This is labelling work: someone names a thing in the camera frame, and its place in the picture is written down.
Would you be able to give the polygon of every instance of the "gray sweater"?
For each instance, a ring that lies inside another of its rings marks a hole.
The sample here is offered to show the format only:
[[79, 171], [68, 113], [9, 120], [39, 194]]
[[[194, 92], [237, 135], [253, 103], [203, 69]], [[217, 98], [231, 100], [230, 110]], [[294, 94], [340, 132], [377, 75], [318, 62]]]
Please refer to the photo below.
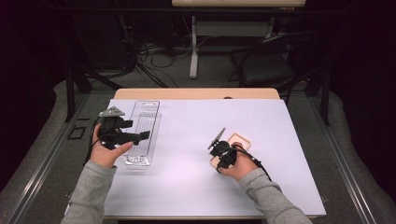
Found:
[[[88, 161], [79, 177], [62, 223], [102, 223], [104, 203], [116, 167], [104, 168]], [[269, 224], [312, 223], [286, 199], [277, 183], [271, 182], [262, 169], [251, 171], [239, 180], [241, 189], [253, 200]]]

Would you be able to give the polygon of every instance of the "cable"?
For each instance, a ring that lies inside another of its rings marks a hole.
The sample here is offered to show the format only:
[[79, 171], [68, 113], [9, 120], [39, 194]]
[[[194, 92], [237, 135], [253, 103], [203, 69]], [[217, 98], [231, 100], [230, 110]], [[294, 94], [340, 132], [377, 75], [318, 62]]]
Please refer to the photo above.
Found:
[[87, 161], [90, 159], [93, 145], [95, 145], [97, 143], [97, 141], [99, 141], [99, 139], [100, 139], [100, 138], [98, 138], [98, 140], [96, 140], [94, 143], [92, 143], [93, 133], [95, 131], [95, 126], [96, 126], [96, 123], [98, 122], [99, 118], [100, 117], [97, 117], [96, 120], [92, 123], [91, 134], [90, 134], [90, 142], [88, 144], [88, 153], [87, 153], [87, 156], [85, 157], [85, 162], [84, 162], [83, 165], [85, 165], [85, 163], [87, 163]]
[[144, 61], [149, 56], [149, 49], [148, 49], [148, 45], [143, 45], [142, 48], [144, 48], [144, 50], [140, 50], [140, 53], [137, 56], [137, 63], [136, 63], [137, 72], [139, 74], [145, 73], [152, 81], [154, 81], [160, 87], [169, 88], [169, 86], [167, 86], [164, 82], [162, 82], [161, 79], [158, 77], [158, 75], [155, 73], [155, 71], [162, 72], [162, 73], [166, 74], [171, 79], [172, 83], [176, 87], [178, 87], [176, 82], [172, 79], [172, 77], [168, 73], [166, 73], [162, 70], [144, 65]]
[[153, 53], [153, 54], [151, 54], [151, 58], [150, 58], [150, 62], [151, 62], [151, 64], [152, 64], [154, 67], [157, 67], [157, 68], [169, 67], [169, 66], [171, 66], [171, 65], [173, 64], [173, 62], [175, 61], [175, 54], [174, 54], [173, 52], [170, 52], [170, 56], [172, 57], [172, 61], [171, 61], [169, 64], [163, 65], [163, 66], [156, 65], [156, 64], [154, 64], [154, 61], [153, 61], [154, 55], [156, 55], [156, 54], [158, 54], [158, 53]]
[[236, 152], [241, 152], [241, 153], [245, 154], [246, 156], [248, 156], [254, 162], [254, 164], [257, 165], [257, 167], [263, 169], [265, 174], [268, 176], [268, 179], [270, 181], [272, 181], [270, 175], [268, 175], [268, 172], [262, 166], [262, 162], [257, 160], [256, 158], [254, 158], [250, 153], [246, 152], [244, 149], [238, 149], [238, 148], [235, 148], [235, 147], [226, 147], [226, 148], [218, 148], [218, 149], [225, 149], [225, 152], [227, 152], [227, 151], [236, 151]]

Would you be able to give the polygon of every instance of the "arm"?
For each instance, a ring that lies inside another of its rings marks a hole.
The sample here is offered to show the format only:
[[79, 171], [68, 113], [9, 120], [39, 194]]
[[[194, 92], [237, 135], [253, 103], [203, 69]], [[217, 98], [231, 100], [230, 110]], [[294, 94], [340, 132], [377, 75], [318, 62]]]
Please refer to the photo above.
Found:
[[62, 223], [102, 223], [105, 199], [110, 190], [117, 167], [116, 159], [132, 147], [132, 143], [109, 150], [97, 140], [100, 124], [96, 125], [92, 142], [92, 154], [85, 164], [69, 201]]
[[235, 165], [230, 169], [219, 168], [223, 175], [238, 181], [241, 189], [255, 203], [269, 224], [312, 223], [298, 207], [281, 192], [277, 183], [246, 155], [238, 152]]
[[239, 186], [267, 218], [268, 223], [312, 223], [298, 207], [281, 192], [277, 183], [257, 168], [244, 175]]
[[105, 199], [116, 170], [116, 167], [108, 169], [88, 161], [81, 172], [62, 223], [102, 223]]

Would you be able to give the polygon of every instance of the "clear plastic tray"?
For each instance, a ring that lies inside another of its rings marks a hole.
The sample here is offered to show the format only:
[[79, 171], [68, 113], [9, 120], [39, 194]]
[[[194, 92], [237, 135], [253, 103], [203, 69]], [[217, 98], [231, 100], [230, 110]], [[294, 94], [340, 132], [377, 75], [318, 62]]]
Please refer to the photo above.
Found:
[[148, 166], [152, 164], [155, 142], [161, 121], [159, 101], [136, 101], [134, 111], [130, 118], [134, 121], [128, 133], [142, 133], [150, 131], [147, 140], [140, 141], [138, 146], [133, 146], [125, 157], [128, 165]]

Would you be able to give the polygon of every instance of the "hand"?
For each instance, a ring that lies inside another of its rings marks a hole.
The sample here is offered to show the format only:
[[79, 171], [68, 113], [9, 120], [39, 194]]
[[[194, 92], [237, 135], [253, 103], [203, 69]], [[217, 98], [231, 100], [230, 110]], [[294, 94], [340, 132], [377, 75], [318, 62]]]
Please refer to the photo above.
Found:
[[[233, 146], [235, 146], [238, 149], [244, 150], [241, 144], [233, 143]], [[219, 171], [223, 175], [230, 176], [234, 178], [236, 181], [239, 181], [244, 175], [257, 168], [258, 168], [257, 165], [247, 155], [238, 151], [236, 153], [236, 162], [233, 165], [233, 167], [228, 169], [220, 167]]]
[[103, 167], [112, 168], [114, 166], [114, 162], [116, 162], [116, 159], [128, 151], [133, 144], [132, 142], [128, 142], [120, 147], [114, 148], [113, 150], [102, 146], [100, 144], [100, 140], [98, 140], [100, 125], [101, 124], [97, 124], [93, 131], [92, 143], [94, 144], [92, 146], [91, 161]]

